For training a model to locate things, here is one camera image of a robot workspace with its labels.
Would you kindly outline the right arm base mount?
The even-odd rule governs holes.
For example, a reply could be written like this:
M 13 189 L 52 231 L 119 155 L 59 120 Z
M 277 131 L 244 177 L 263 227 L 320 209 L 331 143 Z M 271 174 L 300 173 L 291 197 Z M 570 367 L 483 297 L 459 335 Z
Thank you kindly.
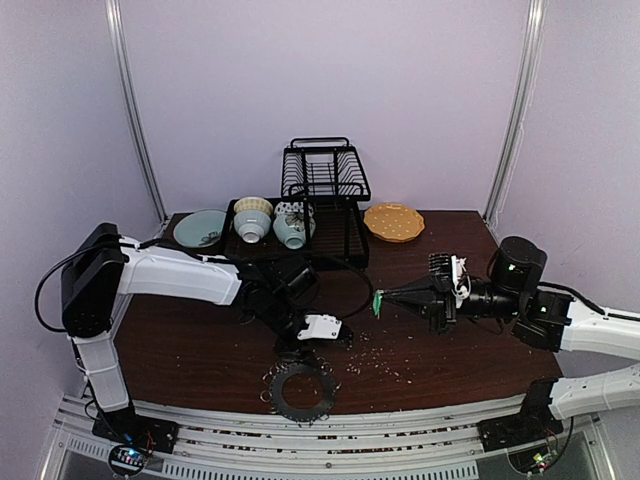
M 477 424 L 485 452 L 509 449 L 544 440 L 549 433 L 564 431 L 563 422 L 548 413 L 517 413 Z

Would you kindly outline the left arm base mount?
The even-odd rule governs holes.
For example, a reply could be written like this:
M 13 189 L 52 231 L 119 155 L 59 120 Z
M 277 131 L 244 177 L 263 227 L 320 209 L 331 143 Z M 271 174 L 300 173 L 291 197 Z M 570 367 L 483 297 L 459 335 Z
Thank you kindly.
M 156 419 L 122 410 L 99 413 L 92 434 L 140 450 L 172 453 L 179 425 L 169 420 Z

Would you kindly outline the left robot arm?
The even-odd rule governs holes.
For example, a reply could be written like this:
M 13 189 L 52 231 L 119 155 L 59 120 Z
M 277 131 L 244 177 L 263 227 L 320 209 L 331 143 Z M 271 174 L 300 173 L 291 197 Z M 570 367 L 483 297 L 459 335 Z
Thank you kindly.
M 62 325 L 80 356 L 106 429 L 123 444 L 137 442 L 144 424 L 132 401 L 112 339 L 120 295 L 156 295 L 238 307 L 283 342 L 347 341 L 339 318 L 298 305 L 318 277 L 302 256 L 251 260 L 198 255 L 161 239 L 138 242 L 112 223 L 98 225 L 61 272 Z

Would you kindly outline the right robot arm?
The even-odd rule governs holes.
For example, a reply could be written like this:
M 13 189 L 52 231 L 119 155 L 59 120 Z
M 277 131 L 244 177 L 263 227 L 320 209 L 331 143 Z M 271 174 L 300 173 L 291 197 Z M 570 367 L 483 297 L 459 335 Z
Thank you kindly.
M 549 352 L 591 352 L 639 359 L 639 316 L 597 305 L 576 290 L 545 282 L 546 253 L 531 241 L 504 239 L 487 267 L 487 278 L 472 276 L 461 257 L 429 258 L 428 275 L 404 286 L 379 290 L 372 308 L 383 303 L 425 319 L 431 331 L 445 333 L 460 318 L 495 319 L 512 326 L 522 343 Z M 639 402 L 639 366 L 601 374 L 536 381 L 513 419 L 519 440 L 535 440 L 551 421 Z

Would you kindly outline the black wire dish rack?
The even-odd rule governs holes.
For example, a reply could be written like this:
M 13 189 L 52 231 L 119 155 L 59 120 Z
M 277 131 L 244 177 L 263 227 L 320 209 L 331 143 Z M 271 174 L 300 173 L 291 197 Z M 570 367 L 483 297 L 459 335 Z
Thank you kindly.
M 360 204 L 371 199 L 356 147 L 346 137 L 294 138 L 283 150 L 280 195 L 269 201 L 294 208 L 304 244 L 297 251 L 317 270 L 343 263 L 361 271 L 369 245 Z

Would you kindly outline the metal keyring disc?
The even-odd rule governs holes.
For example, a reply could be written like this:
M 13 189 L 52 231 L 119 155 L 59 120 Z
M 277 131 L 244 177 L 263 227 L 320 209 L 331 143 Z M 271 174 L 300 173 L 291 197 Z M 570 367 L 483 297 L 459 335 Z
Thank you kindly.
M 320 398 L 312 407 L 295 407 L 285 398 L 285 384 L 299 375 L 311 376 L 319 383 Z M 332 371 L 317 359 L 278 360 L 265 373 L 263 380 L 266 390 L 261 393 L 262 401 L 269 403 L 275 414 L 298 425 L 313 425 L 328 418 L 340 388 Z

